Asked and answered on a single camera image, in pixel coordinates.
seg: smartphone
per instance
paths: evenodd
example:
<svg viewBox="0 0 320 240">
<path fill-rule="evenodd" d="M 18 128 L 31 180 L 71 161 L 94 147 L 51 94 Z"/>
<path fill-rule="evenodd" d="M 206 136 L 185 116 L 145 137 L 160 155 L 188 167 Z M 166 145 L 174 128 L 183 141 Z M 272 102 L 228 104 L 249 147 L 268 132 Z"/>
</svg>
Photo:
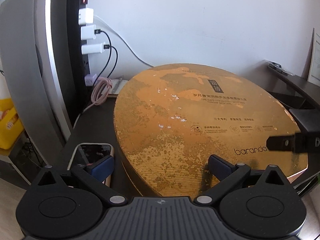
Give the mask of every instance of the smartphone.
<svg viewBox="0 0 320 240">
<path fill-rule="evenodd" d="M 80 143 L 72 153 L 67 170 L 84 164 L 89 166 L 107 155 L 114 157 L 113 146 L 109 143 Z M 111 175 L 106 178 L 104 184 L 110 186 Z"/>
</svg>

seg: black rectangular label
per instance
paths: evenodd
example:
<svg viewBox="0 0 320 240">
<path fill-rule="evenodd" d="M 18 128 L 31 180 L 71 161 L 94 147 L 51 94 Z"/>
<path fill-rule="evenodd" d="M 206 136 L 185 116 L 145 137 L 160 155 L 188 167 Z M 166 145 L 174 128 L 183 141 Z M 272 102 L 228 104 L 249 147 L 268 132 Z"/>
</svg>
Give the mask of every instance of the black rectangular label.
<svg viewBox="0 0 320 240">
<path fill-rule="evenodd" d="M 219 84 L 217 83 L 217 81 L 211 80 L 211 79 L 208 79 L 208 81 L 216 93 L 223 93 L 223 91 L 222 91 L 221 87 L 219 86 Z"/>
</svg>

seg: phone screen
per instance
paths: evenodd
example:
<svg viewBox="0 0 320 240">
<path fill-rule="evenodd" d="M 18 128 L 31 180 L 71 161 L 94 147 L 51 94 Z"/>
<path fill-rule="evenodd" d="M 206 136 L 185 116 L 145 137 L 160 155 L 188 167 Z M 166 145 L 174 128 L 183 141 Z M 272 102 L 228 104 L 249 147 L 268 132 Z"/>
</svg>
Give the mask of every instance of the phone screen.
<svg viewBox="0 0 320 240">
<path fill-rule="evenodd" d="M 107 144 L 81 144 L 76 149 L 71 167 L 84 164 L 91 165 L 111 154 L 111 146 Z"/>
</svg>

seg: circular cover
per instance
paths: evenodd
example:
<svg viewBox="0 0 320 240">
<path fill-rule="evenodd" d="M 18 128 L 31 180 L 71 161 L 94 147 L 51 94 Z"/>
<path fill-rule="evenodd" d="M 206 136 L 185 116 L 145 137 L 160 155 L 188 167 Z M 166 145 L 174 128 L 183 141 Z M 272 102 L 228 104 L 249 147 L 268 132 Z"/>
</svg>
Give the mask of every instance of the circular cover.
<svg viewBox="0 0 320 240">
<path fill-rule="evenodd" d="M 194 198 L 219 182 L 207 171 L 211 154 L 252 169 L 276 164 L 287 177 L 307 168 L 307 154 L 266 148 L 269 136 L 299 131 L 284 107 L 214 67 L 170 64 L 139 73 L 118 95 L 114 124 L 124 167 L 143 195 Z"/>
</svg>

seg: triangular cutout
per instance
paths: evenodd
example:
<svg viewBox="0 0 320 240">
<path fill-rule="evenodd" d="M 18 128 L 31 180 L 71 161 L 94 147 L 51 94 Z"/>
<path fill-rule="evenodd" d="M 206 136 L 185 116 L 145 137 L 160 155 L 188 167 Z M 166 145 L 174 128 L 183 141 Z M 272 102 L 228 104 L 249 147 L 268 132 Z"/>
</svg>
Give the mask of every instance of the triangular cutout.
<svg viewBox="0 0 320 240">
<path fill-rule="evenodd" d="M 276 185 L 284 185 L 282 179 L 280 178 L 280 176 L 278 175 L 278 172 L 276 172 L 276 171 L 270 171 L 270 173 L 266 179 L 266 183 L 276 184 Z"/>
<path fill-rule="evenodd" d="M 56 181 L 54 177 L 52 176 L 52 173 L 50 171 L 47 171 L 41 178 L 40 182 L 38 183 L 38 186 L 44 186 L 44 185 L 50 185 L 55 184 Z"/>
</svg>

